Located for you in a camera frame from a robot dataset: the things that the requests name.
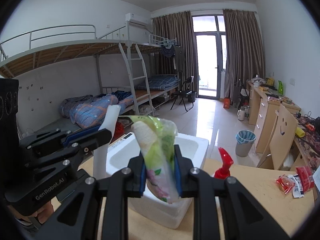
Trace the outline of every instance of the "air conditioner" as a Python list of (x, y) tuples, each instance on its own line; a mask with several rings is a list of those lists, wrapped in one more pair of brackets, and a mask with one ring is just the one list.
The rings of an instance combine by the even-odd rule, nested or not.
[(143, 16), (134, 14), (134, 13), (127, 13), (125, 15), (125, 21), (126, 22), (130, 22), (130, 23), (135, 23), (135, 24), (139, 24), (142, 25), (144, 27), (149, 25), (149, 20), (148, 18), (145, 18)]

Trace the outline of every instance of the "folding chair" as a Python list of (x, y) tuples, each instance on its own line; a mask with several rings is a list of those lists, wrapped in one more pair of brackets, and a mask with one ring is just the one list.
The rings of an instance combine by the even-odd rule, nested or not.
[(184, 108), (185, 108), (185, 110), (186, 110), (187, 112), (188, 112), (190, 109), (193, 108), (193, 102), (192, 102), (192, 107), (191, 107), (189, 110), (187, 110), (186, 104), (185, 104), (185, 102), (184, 102), (184, 100), (183, 100), (183, 98), (186, 98), (188, 95), (190, 95), (190, 94), (192, 93), (192, 91), (191, 91), (189, 88), (190, 88), (190, 85), (191, 85), (192, 82), (193, 82), (193, 79), (194, 79), (194, 76), (188, 77), (188, 78), (184, 81), (184, 83), (182, 84), (181, 88), (183, 88), (183, 86), (187, 86), (187, 85), (188, 85), (188, 87), (186, 88), (186, 90), (175, 91), (175, 92), (172, 93), (172, 95), (174, 95), (176, 98), (175, 98), (175, 100), (174, 100), (174, 102), (173, 102), (170, 110), (173, 108), (174, 103), (177, 101), (177, 98), (178, 98), (179, 96), (181, 96), (181, 98), (182, 98), (182, 100), (180, 101), (179, 104), (181, 104), (181, 102), (183, 102)]

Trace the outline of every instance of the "red spray nozzle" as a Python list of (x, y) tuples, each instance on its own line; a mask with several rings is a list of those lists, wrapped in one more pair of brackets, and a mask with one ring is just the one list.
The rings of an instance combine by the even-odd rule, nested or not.
[(233, 160), (225, 149), (219, 147), (218, 150), (222, 159), (222, 167), (214, 173), (213, 177), (217, 179), (226, 179), (230, 176), (229, 168), (233, 164)]

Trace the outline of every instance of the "window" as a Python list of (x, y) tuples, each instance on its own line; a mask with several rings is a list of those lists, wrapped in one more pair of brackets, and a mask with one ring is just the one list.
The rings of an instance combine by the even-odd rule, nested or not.
[(226, 27), (224, 25), (224, 17), (223, 15), (218, 15), (218, 26), (219, 26), (219, 32), (225, 32), (226, 31)]
[(226, 41), (226, 36), (225, 35), (221, 35), (221, 45), (222, 45), (222, 68), (226, 69), (226, 63), (227, 63), (227, 41)]
[(196, 32), (216, 32), (216, 20), (214, 16), (193, 17), (193, 31)]

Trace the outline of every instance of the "gray trash bin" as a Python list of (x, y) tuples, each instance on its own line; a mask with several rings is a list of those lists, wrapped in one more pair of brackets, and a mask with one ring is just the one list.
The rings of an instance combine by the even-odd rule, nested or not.
[(193, 91), (190, 95), (188, 95), (188, 102), (194, 103), (196, 101), (197, 92)]
[(252, 144), (256, 140), (256, 136), (249, 130), (241, 130), (236, 135), (236, 155), (240, 157), (248, 156)]

